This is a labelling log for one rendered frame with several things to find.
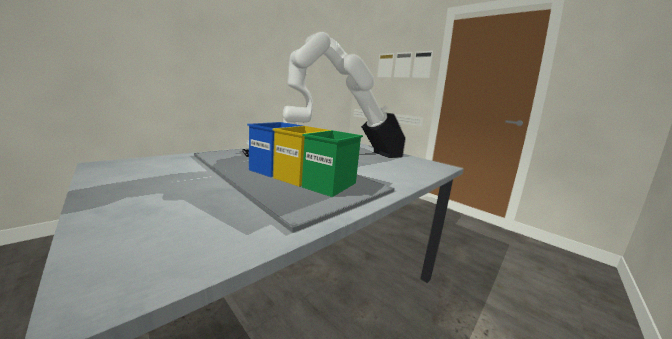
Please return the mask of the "blue bin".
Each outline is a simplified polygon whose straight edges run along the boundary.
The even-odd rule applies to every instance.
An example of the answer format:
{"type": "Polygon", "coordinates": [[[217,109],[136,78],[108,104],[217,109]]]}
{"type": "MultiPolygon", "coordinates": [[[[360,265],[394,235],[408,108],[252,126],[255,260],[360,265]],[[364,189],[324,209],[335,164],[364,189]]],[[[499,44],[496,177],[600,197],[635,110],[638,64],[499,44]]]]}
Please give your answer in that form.
{"type": "Polygon", "coordinates": [[[256,123],[254,125],[247,124],[247,126],[249,126],[249,170],[268,177],[273,177],[273,129],[302,125],[274,122],[256,123]]]}

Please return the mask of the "yellow recycle bin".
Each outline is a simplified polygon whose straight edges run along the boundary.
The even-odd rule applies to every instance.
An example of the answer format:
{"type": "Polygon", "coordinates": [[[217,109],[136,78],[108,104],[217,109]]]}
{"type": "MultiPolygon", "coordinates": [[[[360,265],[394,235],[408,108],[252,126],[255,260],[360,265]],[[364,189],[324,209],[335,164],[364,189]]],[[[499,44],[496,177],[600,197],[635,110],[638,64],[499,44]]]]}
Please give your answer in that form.
{"type": "Polygon", "coordinates": [[[275,131],[273,178],[301,186],[305,139],[303,134],[330,130],[297,126],[274,128],[273,131],[275,131]]]}

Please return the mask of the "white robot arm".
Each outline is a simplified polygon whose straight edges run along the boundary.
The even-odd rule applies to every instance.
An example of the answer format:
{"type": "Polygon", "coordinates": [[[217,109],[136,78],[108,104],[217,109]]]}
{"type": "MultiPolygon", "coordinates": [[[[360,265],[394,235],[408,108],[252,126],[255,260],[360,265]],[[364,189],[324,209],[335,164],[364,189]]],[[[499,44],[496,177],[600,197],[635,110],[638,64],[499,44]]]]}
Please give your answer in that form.
{"type": "Polygon", "coordinates": [[[288,85],[304,95],[306,107],[285,106],[283,122],[297,125],[298,122],[307,123],[311,120],[313,100],[306,88],[307,67],[323,54],[328,57],[339,73],[351,75],[347,76],[346,85],[366,116],[367,125],[375,127],[382,124],[387,118],[386,113],[384,113],[387,106],[380,109],[370,90],[374,85],[373,75],[359,56],[355,54],[347,55],[343,48],[325,32],[318,32],[309,36],[305,45],[293,51],[290,55],[288,85]]]}

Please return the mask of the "green returns bin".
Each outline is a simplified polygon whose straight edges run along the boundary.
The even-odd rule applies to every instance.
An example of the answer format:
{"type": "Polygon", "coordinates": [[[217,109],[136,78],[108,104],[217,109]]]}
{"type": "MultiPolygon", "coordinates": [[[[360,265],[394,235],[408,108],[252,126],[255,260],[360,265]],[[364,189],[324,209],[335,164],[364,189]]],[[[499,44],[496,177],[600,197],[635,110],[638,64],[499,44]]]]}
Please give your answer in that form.
{"type": "Polygon", "coordinates": [[[333,197],[356,183],[363,135],[330,130],[303,136],[302,188],[333,197]]]}

